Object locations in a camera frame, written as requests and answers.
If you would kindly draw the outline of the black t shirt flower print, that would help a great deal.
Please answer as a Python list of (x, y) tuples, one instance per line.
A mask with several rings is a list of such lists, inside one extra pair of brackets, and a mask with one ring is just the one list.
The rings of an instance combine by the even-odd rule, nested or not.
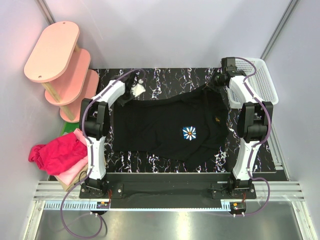
[(189, 171), (219, 153), (229, 135), (220, 91), (202, 85), (162, 100), (113, 106), (113, 150), (181, 161)]

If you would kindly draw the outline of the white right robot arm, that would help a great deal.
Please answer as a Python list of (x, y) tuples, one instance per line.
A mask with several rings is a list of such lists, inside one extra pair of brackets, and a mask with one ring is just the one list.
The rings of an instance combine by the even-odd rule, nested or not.
[(243, 183), (254, 179), (255, 158), (260, 146), (270, 136), (273, 104), (259, 97), (240, 71), (218, 73), (210, 82), (216, 87), (228, 87), (242, 104), (236, 131), (240, 138), (240, 149), (232, 170), (235, 181), (227, 185), (228, 195), (236, 199), (245, 192)]

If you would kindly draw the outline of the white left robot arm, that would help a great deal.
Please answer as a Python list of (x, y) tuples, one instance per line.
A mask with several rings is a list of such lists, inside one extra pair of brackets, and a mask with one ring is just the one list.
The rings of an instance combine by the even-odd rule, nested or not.
[(111, 80), (96, 96), (81, 102), (79, 127), (87, 146), (87, 176), (97, 180), (90, 187), (90, 192), (97, 198), (103, 198), (108, 193), (107, 184), (100, 180), (106, 175), (104, 142), (110, 129), (109, 109), (118, 98), (130, 96), (134, 85), (134, 79), (124, 82)]

